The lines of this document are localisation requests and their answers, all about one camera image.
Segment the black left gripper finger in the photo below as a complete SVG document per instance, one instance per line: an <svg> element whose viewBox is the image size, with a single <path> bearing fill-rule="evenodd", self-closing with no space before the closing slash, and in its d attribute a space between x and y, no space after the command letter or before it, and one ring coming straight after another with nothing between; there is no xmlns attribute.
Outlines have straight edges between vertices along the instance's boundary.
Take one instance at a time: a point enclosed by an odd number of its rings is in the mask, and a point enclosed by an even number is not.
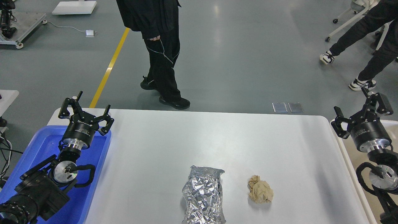
<svg viewBox="0 0 398 224"><path fill-rule="evenodd" d="M105 108L104 114L99 116L99 117L95 117L93 119L93 128L95 131L98 131L100 133L101 136L105 136L107 133L109 133L114 119L111 117L111 115L109 115L109 110L111 108L111 105L108 105ZM100 127L100 122L102 121L106 121L106 125L103 127Z"/></svg>
<svg viewBox="0 0 398 224"><path fill-rule="evenodd" d="M81 98L83 94L83 91L80 91L79 94L77 95L76 99L74 98L65 98L64 102L62 103L61 109L59 111L58 117L60 119L71 119L71 114L68 110L68 107L70 106L73 110L73 116L74 115L83 115L83 110L79 104L79 99Z"/></svg>

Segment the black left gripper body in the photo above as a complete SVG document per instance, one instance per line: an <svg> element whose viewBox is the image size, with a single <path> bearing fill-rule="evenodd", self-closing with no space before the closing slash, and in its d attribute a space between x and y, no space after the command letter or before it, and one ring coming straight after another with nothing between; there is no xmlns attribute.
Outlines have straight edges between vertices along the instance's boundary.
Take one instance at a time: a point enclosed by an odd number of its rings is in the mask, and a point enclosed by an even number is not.
<svg viewBox="0 0 398 224"><path fill-rule="evenodd" d="M79 142L78 149L88 149L93 141L95 132L99 129L99 123L90 123L95 116L89 113L74 114L71 116L69 125L62 137L63 144Z"/></svg>

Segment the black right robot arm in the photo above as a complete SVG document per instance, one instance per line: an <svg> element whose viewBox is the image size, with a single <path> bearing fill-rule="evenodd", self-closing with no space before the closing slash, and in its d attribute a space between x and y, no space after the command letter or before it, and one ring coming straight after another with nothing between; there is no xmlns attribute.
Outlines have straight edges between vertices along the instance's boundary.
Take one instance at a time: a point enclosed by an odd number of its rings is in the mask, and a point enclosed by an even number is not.
<svg viewBox="0 0 398 224"><path fill-rule="evenodd" d="M356 149L367 154L369 162L360 164L355 173L359 184L376 196L384 210L380 215L383 224L397 223L397 204L390 194L397 194L397 152L384 128L380 116L393 114L388 98L362 87L366 101L360 111L345 118L341 109L334 106L336 118L331 122L338 137L351 137Z"/></svg>

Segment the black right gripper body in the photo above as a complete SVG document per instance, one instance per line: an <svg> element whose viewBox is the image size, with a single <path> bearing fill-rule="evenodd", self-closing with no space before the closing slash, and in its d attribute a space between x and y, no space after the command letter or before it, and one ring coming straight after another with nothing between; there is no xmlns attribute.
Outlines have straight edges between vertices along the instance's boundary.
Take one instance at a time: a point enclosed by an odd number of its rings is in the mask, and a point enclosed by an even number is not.
<svg viewBox="0 0 398 224"><path fill-rule="evenodd" d="M392 139L379 119L350 124L350 135L360 152L368 153L392 146Z"/></svg>

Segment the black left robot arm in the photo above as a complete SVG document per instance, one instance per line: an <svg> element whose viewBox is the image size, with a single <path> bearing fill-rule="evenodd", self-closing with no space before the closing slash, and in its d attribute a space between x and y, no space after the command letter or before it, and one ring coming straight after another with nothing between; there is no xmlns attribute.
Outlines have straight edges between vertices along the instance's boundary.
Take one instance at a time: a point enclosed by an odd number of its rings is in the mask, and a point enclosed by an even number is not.
<svg viewBox="0 0 398 224"><path fill-rule="evenodd" d="M59 154L51 155L20 176L16 194L1 204L2 224L36 224L38 217L48 220L69 200L72 188L89 186L95 177L92 164L77 165L84 149L90 148L95 133L109 133L114 119L110 105L103 115L94 116L82 109L79 99L65 98L58 117L68 119L69 125L61 138Z"/></svg>

